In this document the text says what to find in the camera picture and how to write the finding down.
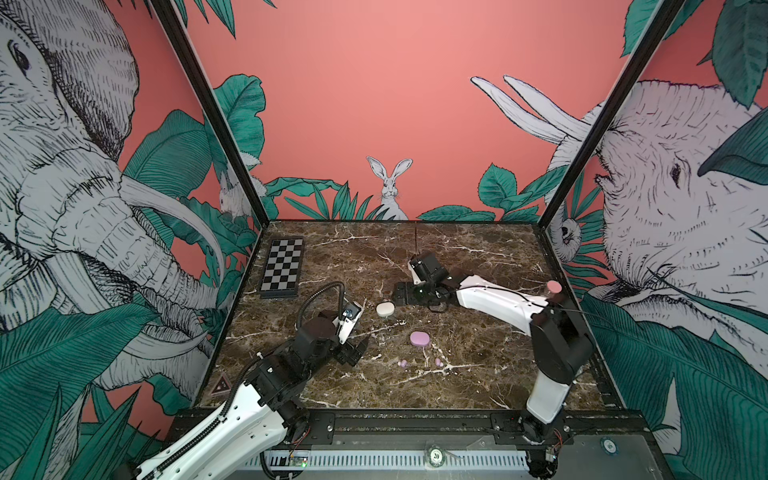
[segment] animal eye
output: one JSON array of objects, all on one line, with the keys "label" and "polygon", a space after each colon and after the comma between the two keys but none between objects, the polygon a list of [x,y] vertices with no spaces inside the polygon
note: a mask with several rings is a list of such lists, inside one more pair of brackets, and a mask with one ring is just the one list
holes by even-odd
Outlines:
[{"label": "animal eye", "polygon": [[672,181],[674,182],[675,186],[680,188],[680,165],[675,164],[674,167],[672,167],[670,175],[672,176]]},{"label": "animal eye", "polygon": [[8,50],[11,52],[13,60],[16,62],[17,66],[24,74],[27,74],[27,70],[29,70],[30,66],[27,55],[24,55],[24,52],[18,48],[18,44],[14,43],[12,40],[8,42]]}]

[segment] marble surface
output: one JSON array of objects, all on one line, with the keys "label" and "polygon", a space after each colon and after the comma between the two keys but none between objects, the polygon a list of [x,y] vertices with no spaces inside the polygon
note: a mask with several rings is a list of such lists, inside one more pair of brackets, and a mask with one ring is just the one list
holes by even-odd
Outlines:
[{"label": "marble surface", "polygon": [[[306,239],[299,297],[262,300],[256,290],[270,239],[294,235]],[[356,367],[339,367],[332,361],[310,380],[302,394],[307,406],[523,408],[537,369],[530,339],[513,327],[458,306],[444,313],[405,306],[397,307],[387,319],[376,315],[376,305],[390,298],[395,283],[410,279],[406,262],[416,249],[434,251],[446,268],[459,267],[527,293],[540,293],[551,279],[527,225],[274,222],[261,244],[200,405],[222,403],[223,396],[210,394],[221,372],[234,381],[257,352],[293,335],[305,298],[324,283],[342,280],[348,298],[365,307],[352,341],[370,333],[369,348]],[[315,311],[332,308],[335,298],[334,293],[324,294],[313,305]],[[430,345],[411,345],[414,330],[427,332]],[[442,367],[435,365],[436,357]],[[406,369],[398,366],[402,360],[409,364]],[[603,409],[589,372],[578,378],[566,408]]]}]

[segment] checkerboard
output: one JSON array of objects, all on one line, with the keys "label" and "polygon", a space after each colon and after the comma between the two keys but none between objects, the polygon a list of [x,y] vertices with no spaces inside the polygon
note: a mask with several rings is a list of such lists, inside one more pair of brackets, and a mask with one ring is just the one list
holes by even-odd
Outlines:
[{"label": "checkerboard", "polygon": [[303,253],[304,239],[301,237],[272,240],[259,287],[262,298],[284,298],[299,294]]}]

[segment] purple oval object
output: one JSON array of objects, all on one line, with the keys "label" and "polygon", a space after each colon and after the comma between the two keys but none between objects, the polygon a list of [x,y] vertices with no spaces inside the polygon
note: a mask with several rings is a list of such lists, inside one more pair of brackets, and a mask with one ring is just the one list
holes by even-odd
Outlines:
[{"label": "purple oval object", "polygon": [[426,332],[411,333],[411,344],[413,344],[414,346],[429,345],[429,334]]}]

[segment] triangular warning sign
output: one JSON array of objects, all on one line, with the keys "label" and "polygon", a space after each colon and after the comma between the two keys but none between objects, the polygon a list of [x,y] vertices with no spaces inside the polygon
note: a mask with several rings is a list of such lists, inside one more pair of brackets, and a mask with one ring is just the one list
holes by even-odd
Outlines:
[{"label": "triangular warning sign", "polygon": [[214,385],[214,389],[210,391],[211,395],[221,395],[222,393],[229,393],[232,389],[232,384],[227,378],[226,373],[222,373],[219,381]]}]

